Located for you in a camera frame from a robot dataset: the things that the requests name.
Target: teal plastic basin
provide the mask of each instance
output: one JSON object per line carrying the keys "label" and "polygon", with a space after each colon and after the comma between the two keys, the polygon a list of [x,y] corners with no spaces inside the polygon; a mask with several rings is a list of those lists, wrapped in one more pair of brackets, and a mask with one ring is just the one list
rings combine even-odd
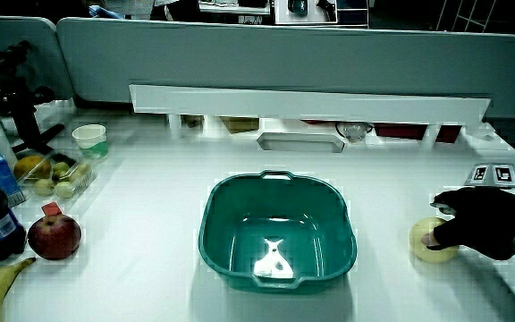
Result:
{"label": "teal plastic basin", "polygon": [[216,272],[266,289],[331,280],[357,257],[341,194],[326,182],[285,171],[219,182],[206,204],[198,249]]}

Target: white table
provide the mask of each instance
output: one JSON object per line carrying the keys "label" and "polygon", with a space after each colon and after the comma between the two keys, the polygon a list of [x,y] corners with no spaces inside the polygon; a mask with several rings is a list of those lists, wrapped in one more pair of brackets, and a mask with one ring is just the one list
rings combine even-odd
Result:
{"label": "white table", "polygon": [[[21,273],[4,302],[6,321],[515,321],[515,284],[498,273],[503,265],[465,248],[427,264],[408,243],[411,226],[440,215],[428,206],[432,197],[462,185],[474,164],[515,165],[515,151],[498,137],[431,150],[387,143],[340,154],[263,151],[253,140],[171,140],[164,115],[79,110],[51,145],[70,147],[69,130],[90,122],[106,125],[109,155],[82,198],[58,202],[83,229],[80,249]],[[327,181],[347,201],[359,254],[326,292],[234,291],[201,260],[198,229],[211,189],[264,169]],[[26,228],[46,201],[15,209]],[[20,258],[32,255],[28,247]],[[510,263],[505,269],[515,272]]]}

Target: white shelf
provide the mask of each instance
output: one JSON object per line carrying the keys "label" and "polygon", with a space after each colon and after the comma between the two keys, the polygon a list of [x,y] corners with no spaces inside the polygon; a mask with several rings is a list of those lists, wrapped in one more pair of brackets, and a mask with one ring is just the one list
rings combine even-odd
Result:
{"label": "white shelf", "polygon": [[242,7],[238,5],[215,5],[199,4],[200,11],[203,13],[235,13],[250,15],[269,15],[269,3],[265,8]]}

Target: small green fruit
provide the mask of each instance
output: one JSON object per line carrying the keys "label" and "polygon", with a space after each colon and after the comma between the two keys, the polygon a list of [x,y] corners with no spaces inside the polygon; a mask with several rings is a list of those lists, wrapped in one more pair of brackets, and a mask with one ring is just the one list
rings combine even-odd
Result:
{"label": "small green fruit", "polygon": [[49,179],[41,179],[35,182],[33,185],[33,190],[39,196],[46,197],[53,194],[53,186],[53,181]]}
{"label": "small green fruit", "polygon": [[64,199],[72,198],[75,195],[75,187],[70,182],[59,182],[55,186],[55,194]]}

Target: red apple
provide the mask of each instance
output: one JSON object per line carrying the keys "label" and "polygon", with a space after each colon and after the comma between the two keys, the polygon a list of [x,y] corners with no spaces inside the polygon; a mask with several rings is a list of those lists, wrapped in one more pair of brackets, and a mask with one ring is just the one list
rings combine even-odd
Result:
{"label": "red apple", "polygon": [[29,246],[42,258],[64,259],[79,247],[81,232],[77,222],[63,215],[53,202],[43,206],[45,216],[36,221],[27,238]]}

